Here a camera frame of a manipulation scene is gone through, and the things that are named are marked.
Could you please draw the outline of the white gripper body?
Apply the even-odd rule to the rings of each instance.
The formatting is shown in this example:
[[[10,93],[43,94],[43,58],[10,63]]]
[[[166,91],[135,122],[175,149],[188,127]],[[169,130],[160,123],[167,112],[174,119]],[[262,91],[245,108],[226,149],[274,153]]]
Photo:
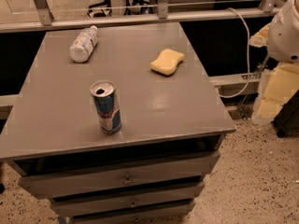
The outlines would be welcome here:
[[[287,0],[270,23],[268,55],[284,63],[299,63],[299,0]]]

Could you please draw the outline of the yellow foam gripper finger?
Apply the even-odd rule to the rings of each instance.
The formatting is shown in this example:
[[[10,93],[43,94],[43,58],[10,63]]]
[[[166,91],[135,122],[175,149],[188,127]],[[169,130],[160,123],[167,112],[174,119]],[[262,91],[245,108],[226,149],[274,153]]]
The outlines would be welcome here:
[[[252,122],[266,125],[273,121],[298,91],[298,63],[279,63],[273,70],[265,69],[260,78],[258,97],[253,105]]]
[[[266,24],[259,32],[249,39],[249,44],[256,48],[266,47],[268,45],[268,33],[270,24]]]

